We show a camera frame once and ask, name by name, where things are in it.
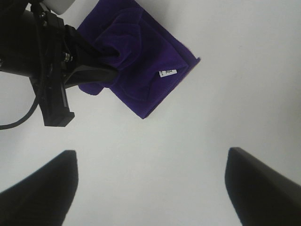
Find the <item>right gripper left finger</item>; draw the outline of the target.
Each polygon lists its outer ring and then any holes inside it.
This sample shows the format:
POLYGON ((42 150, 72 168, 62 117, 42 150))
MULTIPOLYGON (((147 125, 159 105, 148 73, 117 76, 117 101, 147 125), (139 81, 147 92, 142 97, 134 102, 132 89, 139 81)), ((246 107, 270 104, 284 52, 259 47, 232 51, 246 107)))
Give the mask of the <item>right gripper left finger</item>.
POLYGON ((78 162, 66 150, 0 193, 2 226, 61 226, 78 187, 78 162))

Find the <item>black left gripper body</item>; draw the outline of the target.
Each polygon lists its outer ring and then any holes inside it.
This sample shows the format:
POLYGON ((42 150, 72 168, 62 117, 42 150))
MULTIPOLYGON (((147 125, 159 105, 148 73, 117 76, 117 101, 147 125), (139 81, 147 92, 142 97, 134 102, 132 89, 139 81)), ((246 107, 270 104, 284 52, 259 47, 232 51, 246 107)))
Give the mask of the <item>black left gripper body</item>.
POLYGON ((64 76, 65 63, 72 60, 72 54, 65 44, 63 20, 50 11, 34 11, 38 48, 40 52, 41 74, 36 81, 30 79, 39 105, 44 125, 66 127, 75 114, 70 111, 64 76))

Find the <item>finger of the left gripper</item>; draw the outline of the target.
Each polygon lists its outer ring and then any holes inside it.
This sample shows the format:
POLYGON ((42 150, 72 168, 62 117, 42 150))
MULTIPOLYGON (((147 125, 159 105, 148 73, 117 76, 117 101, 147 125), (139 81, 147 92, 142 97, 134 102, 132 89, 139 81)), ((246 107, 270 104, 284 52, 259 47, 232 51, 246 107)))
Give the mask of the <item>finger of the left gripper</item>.
POLYGON ((109 83, 114 81, 117 75, 118 70, 108 65, 97 67, 80 65, 66 73, 63 83, 66 89, 95 82, 109 83))
POLYGON ((80 33, 68 25, 68 48, 73 57, 72 62, 76 66, 91 66, 95 68, 114 68, 107 63, 101 62, 102 54, 87 42, 80 33))

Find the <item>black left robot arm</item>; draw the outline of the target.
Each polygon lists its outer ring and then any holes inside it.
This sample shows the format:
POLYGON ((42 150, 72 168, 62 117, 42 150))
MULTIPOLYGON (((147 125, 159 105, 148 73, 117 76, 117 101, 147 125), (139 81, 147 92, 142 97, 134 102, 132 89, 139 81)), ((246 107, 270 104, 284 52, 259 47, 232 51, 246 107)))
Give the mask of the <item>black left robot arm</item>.
POLYGON ((0 70, 28 77, 35 93, 26 115, 2 130, 24 123, 37 107, 45 126, 65 127, 75 116, 67 88, 117 77, 117 69, 100 63, 100 52, 60 17, 71 5, 71 0, 1 1, 0 70))

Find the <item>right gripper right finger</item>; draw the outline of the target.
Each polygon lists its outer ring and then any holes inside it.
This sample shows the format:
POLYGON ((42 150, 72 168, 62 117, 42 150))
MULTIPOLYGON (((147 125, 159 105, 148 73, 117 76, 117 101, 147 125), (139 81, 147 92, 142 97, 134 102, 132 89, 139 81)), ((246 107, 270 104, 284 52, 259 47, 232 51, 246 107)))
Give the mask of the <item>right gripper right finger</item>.
POLYGON ((224 179, 242 225, 301 224, 301 186, 242 148, 229 149, 224 179))

